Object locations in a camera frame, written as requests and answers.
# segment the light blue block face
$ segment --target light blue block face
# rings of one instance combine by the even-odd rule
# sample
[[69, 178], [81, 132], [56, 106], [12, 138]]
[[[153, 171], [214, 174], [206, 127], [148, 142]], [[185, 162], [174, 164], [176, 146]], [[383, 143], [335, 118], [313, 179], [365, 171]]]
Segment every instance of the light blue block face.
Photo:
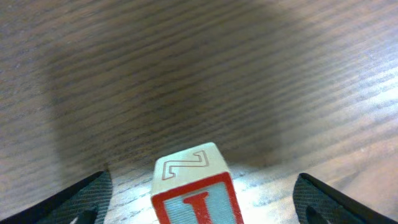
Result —
[[202, 192], [208, 192], [205, 202], [213, 224], [236, 223], [226, 186], [220, 182], [164, 201], [171, 224], [198, 224], [192, 205], [183, 200]]

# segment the wooden table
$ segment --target wooden table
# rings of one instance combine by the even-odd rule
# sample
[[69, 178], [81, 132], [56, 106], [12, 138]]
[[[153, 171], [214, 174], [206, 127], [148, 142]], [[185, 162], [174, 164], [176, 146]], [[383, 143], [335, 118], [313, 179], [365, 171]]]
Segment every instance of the wooden table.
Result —
[[0, 2], [0, 219], [109, 169], [106, 223], [157, 223], [154, 162], [217, 143], [246, 223], [308, 172], [398, 220], [398, 3]]

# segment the wooden block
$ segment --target wooden block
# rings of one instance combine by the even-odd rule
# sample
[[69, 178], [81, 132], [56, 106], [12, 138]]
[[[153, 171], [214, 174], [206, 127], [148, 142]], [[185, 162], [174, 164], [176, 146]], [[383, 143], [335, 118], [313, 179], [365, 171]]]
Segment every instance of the wooden block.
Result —
[[228, 167], [212, 142], [158, 159], [151, 200], [161, 224], [243, 223]]

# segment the toy block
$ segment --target toy block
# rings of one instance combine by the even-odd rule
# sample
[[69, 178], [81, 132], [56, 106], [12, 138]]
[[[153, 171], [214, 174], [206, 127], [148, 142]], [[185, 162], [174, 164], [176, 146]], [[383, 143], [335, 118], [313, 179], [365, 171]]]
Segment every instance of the toy block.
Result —
[[158, 159], [151, 193], [160, 224], [243, 223], [231, 174], [212, 142]]

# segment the red border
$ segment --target red border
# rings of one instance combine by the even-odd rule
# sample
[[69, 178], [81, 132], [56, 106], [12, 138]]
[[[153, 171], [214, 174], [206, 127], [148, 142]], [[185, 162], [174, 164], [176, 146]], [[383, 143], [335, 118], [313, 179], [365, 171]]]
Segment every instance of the red border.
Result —
[[235, 190], [232, 185], [231, 176], [228, 172], [224, 172], [221, 174], [217, 174], [211, 177], [207, 177], [205, 179], [196, 181], [191, 184], [187, 184], [181, 187], [177, 187], [175, 189], [169, 190], [167, 192], [160, 193], [158, 195], [152, 196], [152, 205], [155, 208], [155, 212], [159, 222], [161, 224], [170, 224], [169, 217], [167, 216], [167, 212], [165, 209], [164, 201], [170, 198], [177, 197], [179, 195], [183, 195], [194, 190], [199, 190], [201, 188], [207, 187], [212, 184], [216, 184], [219, 182], [224, 182], [226, 189], [228, 191], [229, 202], [231, 202], [232, 211], [235, 216], [235, 220], [237, 224], [243, 224], [243, 219], [241, 215], [241, 210], [239, 209], [238, 201], [236, 200]]

